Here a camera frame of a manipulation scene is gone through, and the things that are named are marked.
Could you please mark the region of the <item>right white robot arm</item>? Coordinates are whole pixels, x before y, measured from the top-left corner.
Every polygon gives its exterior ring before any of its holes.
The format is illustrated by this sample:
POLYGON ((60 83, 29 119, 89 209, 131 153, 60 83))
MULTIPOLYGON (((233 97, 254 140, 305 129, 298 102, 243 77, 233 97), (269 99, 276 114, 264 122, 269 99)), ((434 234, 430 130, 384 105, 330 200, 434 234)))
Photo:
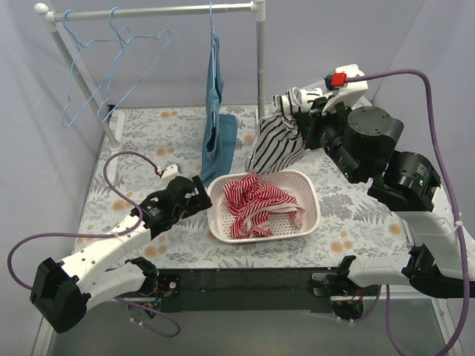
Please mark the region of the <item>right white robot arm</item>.
POLYGON ((367 194, 401 217, 416 246, 400 257, 344 257, 320 284, 354 294, 373 285, 412 286, 435 298, 474 296, 474 262, 469 288, 463 286, 456 221, 439 171, 421 154, 396 150, 404 124, 381 108, 355 110, 339 103, 324 113, 325 98, 295 115, 306 148, 321 148, 351 184, 370 183, 367 194))

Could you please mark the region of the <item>black white striped tank top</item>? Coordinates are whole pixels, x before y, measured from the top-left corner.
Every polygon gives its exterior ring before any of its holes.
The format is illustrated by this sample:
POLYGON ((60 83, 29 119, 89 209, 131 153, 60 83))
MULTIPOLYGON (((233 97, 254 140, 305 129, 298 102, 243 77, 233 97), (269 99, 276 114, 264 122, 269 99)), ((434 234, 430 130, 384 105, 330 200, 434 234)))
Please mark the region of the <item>black white striped tank top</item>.
POLYGON ((271 174, 282 171, 305 156, 304 139, 295 116, 307 112, 321 88, 290 88, 272 97, 272 113, 258 120, 258 135, 246 161, 245 172, 271 174))

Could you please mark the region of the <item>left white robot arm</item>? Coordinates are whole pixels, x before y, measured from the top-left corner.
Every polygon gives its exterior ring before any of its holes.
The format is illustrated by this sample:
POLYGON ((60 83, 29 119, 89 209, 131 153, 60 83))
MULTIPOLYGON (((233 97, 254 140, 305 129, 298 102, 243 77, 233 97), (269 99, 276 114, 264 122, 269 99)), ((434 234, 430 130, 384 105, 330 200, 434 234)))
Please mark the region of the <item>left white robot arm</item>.
POLYGON ((71 330, 93 307, 126 293, 151 296, 159 272, 143 257, 113 264, 149 243, 174 224, 211 208, 201 179, 176 176, 166 189, 149 194, 113 230, 59 262, 47 258, 36 270, 31 303, 57 333, 71 330))

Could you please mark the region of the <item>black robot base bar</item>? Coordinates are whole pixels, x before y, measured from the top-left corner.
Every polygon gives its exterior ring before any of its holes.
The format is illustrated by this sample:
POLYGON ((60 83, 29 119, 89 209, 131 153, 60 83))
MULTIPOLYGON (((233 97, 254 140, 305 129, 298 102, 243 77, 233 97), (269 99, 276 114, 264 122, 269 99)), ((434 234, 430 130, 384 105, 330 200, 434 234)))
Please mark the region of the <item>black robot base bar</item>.
POLYGON ((126 297, 160 299, 160 310, 175 312, 307 310, 330 313, 332 300, 376 296, 377 287, 344 292, 331 286, 334 268, 161 269, 157 286, 126 297))

